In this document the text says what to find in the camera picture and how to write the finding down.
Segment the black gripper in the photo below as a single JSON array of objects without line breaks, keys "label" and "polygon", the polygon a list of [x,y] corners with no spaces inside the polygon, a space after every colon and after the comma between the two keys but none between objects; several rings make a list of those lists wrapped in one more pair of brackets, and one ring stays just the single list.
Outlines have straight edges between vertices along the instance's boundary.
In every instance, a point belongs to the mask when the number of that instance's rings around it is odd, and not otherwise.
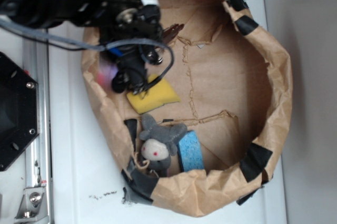
[{"label": "black gripper", "polygon": [[158,65],[163,44],[158,0],[103,0],[100,22],[101,55],[115,67],[111,89],[138,94],[156,85],[162,75],[147,80],[146,64]]}]

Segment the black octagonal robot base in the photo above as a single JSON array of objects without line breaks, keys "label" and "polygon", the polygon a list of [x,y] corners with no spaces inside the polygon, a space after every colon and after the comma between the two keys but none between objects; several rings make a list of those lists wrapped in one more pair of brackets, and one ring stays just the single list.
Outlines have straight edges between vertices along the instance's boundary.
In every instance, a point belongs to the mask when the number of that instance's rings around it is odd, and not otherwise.
[{"label": "black octagonal robot base", "polygon": [[1,53],[1,171],[38,136],[37,82]]}]

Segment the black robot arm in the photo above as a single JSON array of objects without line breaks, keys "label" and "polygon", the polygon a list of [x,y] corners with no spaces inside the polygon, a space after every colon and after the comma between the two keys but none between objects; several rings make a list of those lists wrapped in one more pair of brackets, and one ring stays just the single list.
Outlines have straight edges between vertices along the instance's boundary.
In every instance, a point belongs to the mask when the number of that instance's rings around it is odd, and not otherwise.
[{"label": "black robot arm", "polygon": [[[158,65],[157,48],[164,47],[158,0],[1,0],[1,28],[15,35],[67,50],[92,50],[117,65],[112,89],[116,93],[147,91],[161,77],[147,79],[146,64]],[[70,22],[96,27],[96,45],[44,33]]]}]

